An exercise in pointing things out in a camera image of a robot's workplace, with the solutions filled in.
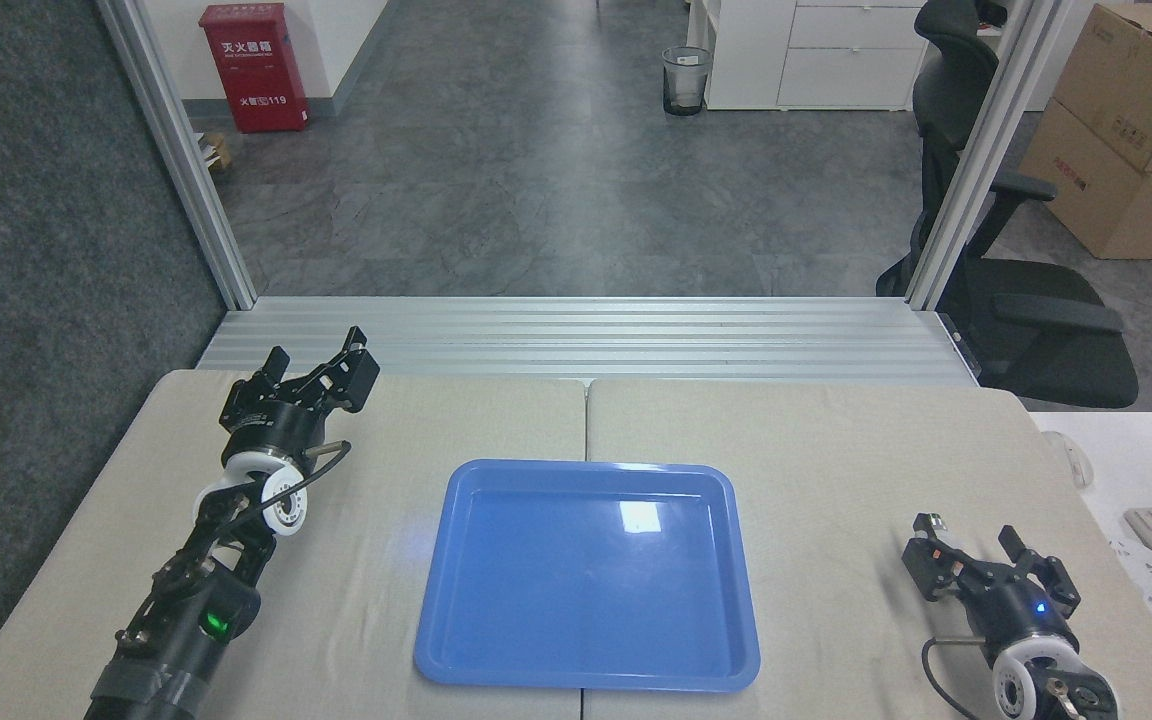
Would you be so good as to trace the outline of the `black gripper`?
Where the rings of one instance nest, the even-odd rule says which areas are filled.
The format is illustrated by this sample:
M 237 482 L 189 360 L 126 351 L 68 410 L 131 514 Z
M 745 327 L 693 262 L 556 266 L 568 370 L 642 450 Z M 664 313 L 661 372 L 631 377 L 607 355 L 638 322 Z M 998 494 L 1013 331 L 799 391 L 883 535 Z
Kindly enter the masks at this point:
M 1011 525 L 998 533 L 1011 568 L 1020 577 L 996 577 L 983 583 L 980 564 L 968 553 L 948 546 L 929 530 L 916 530 L 905 543 L 902 564 L 924 600 L 934 602 L 947 592 L 954 592 L 964 602 L 972 602 L 972 629 L 986 639 L 982 655 L 995 660 L 1005 647 L 1033 637 L 1056 635 L 1078 650 L 1078 639 L 1068 626 L 1068 617 L 1082 601 L 1078 589 L 1055 556 L 1041 556 L 1021 541 Z
M 293 464 L 314 464 L 306 450 L 323 444 L 326 415 L 338 407 L 361 414 L 380 374 L 366 343 L 366 334 L 353 325 L 332 361 L 291 379 L 291 402 L 276 395 L 291 357 L 282 346 L 271 348 L 265 364 L 247 381 L 234 382 L 225 401 L 221 427 L 230 438 L 221 462 L 259 450 L 288 457 Z

